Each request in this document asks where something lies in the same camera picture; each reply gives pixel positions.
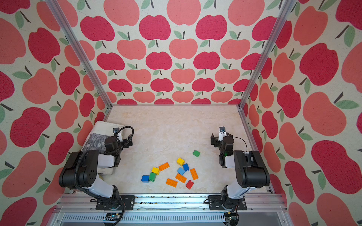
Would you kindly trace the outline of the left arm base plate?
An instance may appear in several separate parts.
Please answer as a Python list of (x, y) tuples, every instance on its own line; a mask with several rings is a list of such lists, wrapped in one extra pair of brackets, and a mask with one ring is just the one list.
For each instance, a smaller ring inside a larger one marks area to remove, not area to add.
[(135, 196), (121, 195), (120, 197), (124, 205), (122, 205), (119, 201), (104, 201), (97, 203), (95, 209), (97, 211), (122, 211), (123, 209), (126, 211), (132, 211), (135, 203)]

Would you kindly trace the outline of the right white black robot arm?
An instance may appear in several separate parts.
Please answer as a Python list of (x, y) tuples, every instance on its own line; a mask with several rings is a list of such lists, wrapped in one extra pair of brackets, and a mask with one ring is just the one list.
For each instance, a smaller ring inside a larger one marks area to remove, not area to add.
[(246, 210), (244, 196), (253, 189), (270, 184), (270, 174), (259, 151), (234, 150), (235, 137), (227, 132), (210, 137), (210, 143), (220, 151), (219, 164), (223, 168), (235, 169), (236, 180), (226, 185), (220, 195), (207, 199), (211, 211)]

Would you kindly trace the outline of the green square lego brick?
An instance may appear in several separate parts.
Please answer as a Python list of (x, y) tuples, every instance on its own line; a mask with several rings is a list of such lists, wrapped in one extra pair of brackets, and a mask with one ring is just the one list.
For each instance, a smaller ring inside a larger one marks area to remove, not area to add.
[(196, 157), (199, 157), (199, 156), (200, 156), (200, 152), (197, 151), (197, 150), (194, 150), (194, 151), (193, 151), (193, 155), (196, 156)]

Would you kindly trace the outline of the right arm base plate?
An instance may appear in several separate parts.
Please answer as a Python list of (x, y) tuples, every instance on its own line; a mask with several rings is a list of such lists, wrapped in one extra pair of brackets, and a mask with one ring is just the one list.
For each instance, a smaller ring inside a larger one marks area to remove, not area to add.
[(211, 211), (246, 211), (247, 205), (244, 198), (230, 199), (221, 195), (209, 195), (206, 203)]

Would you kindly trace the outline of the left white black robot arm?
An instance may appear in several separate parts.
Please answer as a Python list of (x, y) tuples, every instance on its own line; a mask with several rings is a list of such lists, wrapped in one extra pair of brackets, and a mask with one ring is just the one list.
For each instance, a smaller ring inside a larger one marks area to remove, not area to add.
[(92, 201), (98, 203), (97, 210), (125, 210), (118, 188), (101, 179), (98, 170), (118, 167), (120, 153), (133, 145), (132, 138), (129, 135), (127, 139), (120, 140), (117, 135), (91, 134), (82, 151), (70, 154), (59, 175), (59, 185), (93, 197)]

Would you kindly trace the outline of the dark blue lego brick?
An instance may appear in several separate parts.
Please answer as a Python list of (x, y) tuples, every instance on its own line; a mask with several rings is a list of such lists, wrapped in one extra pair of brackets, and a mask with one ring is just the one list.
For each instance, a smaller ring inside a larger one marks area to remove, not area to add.
[(187, 163), (185, 163), (185, 164), (183, 165), (183, 169), (184, 169), (184, 171), (189, 171), (189, 166), (188, 166)]

